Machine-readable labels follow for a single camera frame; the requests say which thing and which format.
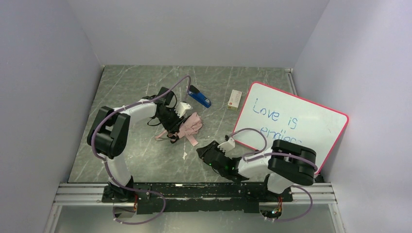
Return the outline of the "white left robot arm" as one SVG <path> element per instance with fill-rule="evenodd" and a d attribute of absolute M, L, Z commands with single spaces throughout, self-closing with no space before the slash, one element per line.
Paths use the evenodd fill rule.
<path fill-rule="evenodd" d="M 101 107 L 87 136 L 87 144 L 97 157 L 109 167 L 109 193 L 111 199 L 129 201 L 136 196 L 131 191 L 134 180 L 122 155 L 132 125 L 144 119 L 158 119 L 171 143 L 179 140 L 179 131 L 186 121 L 185 114 L 192 107 L 183 102 L 170 103 L 175 98 L 173 91 L 162 87 L 158 94 L 145 96 L 131 107 Z"/>

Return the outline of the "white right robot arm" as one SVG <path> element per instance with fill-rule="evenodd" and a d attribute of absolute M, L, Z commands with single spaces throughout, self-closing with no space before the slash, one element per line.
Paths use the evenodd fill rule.
<path fill-rule="evenodd" d="M 266 174 L 266 189 L 275 194 L 281 194 L 294 184 L 311 186 L 314 183 L 318 167 L 316 152 L 310 148 L 277 139 L 268 149 L 244 157 L 226 156 L 234 147 L 235 140 L 229 137 L 223 143 L 212 141 L 196 151 L 205 164 L 233 182 Z"/>

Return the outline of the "pink and black folding umbrella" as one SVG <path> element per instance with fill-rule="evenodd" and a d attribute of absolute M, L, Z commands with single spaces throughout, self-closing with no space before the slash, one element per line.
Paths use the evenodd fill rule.
<path fill-rule="evenodd" d="M 196 146 L 198 141 L 194 138 L 194 135 L 202 128 L 202 119 L 197 112 L 191 114 L 184 122 L 179 126 L 176 133 L 169 133 L 164 130 L 161 134 L 155 137 L 156 141 L 166 140 L 167 138 L 171 143 L 177 142 L 179 139 L 186 138 L 192 146 Z"/>

